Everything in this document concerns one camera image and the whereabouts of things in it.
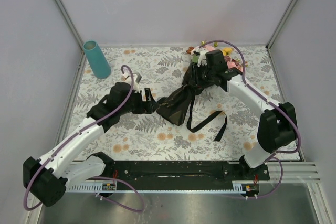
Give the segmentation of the black wrapping paper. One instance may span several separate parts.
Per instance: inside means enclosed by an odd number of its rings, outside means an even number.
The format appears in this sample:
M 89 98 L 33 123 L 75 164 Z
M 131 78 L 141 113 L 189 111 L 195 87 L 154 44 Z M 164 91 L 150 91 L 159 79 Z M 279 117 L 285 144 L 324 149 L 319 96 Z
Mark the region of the black wrapping paper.
M 190 102 L 193 92 L 195 92 L 197 96 L 206 89 L 197 88 L 195 86 L 193 80 L 193 64 L 194 63 L 190 64 L 187 72 L 185 73 L 182 86 L 173 91 L 168 97 L 158 100 L 159 108 L 157 109 L 157 113 L 162 118 L 177 126 L 182 125 L 186 116 L 189 115 Z M 220 76 L 223 78 L 223 84 L 219 87 L 227 91 L 227 82 L 231 80 L 232 77 L 241 75 L 242 71 L 236 67 L 229 68 L 227 62 L 225 61 L 221 64 L 223 64 L 223 71 L 220 73 Z

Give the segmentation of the black printed ribbon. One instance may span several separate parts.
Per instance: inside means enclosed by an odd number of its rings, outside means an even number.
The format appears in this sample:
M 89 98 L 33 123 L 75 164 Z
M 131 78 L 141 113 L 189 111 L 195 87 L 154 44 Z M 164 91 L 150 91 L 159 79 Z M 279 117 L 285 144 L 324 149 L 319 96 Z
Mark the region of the black printed ribbon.
M 191 99 L 191 102 L 190 102 L 190 108 L 189 108 L 189 118 L 188 118 L 188 121 L 187 121 L 187 124 L 186 124 L 187 129 L 192 133 L 195 133 L 195 132 L 201 130 L 208 123 L 210 123 L 213 119 L 218 117 L 221 113 L 224 113 L 222 111 L 215 111 L 211 115 L 209 115 L 205 120 L 203 120 L 200 124 L 198 124 L 196 127 L 192 127 L 192 113 L 193 113 L 193 107 L 194 107 L 194 103 L 195 103 L 195 97 L 196 97 L 196 94 L 195 94 L 195 92 L 193 92 L 192 99 Z M 216 137 L 214 138 L 214 141 L 216 141 L 216 142 L 221 141 L 221 139 L 224 135 L 224 132 L 226 130 L 227 123 L 228 123 L 228 118 L 227 118 L 227 115 L 225 114 L 224 124 L 222 125 L 222 127 L 218 131 Z

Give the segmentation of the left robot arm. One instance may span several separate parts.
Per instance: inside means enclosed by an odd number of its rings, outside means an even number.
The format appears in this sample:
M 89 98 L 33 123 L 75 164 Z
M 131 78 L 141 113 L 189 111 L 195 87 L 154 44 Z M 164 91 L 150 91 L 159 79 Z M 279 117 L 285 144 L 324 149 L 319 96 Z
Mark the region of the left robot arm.
M 136 81 L 117 82 L 69 136 L 40 158 L 29 157 L 24 161 L 25 194 L 33 194 L 41 204 L 50 207 L 72 185 L 96 176 L 109 179 L 114 167 L 105 154 L 94 155 L 73 168 L 69 165 L 91 142 L 117 124 L 121 116 L 152 114 L 157 108 L 150 88 L 141 91 Z

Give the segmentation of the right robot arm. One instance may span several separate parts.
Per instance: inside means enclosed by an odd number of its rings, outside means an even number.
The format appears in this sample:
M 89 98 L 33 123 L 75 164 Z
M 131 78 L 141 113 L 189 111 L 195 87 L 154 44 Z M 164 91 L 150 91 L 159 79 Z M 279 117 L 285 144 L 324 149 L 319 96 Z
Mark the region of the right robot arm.
M 191 56 L 192 76 L 197 87 L 208 84 L 221 87 L 237 97 L 259 119 L 258 143 L 243 156 L 239 166 L 240 176 L 250 180 L 257 175 L 259 166 L 298 138 L 295 109 L 289 102 L 279 103 L 263 96 L 246 81 L 243 69 L 228 65 L 221 50 L 197 47 Z

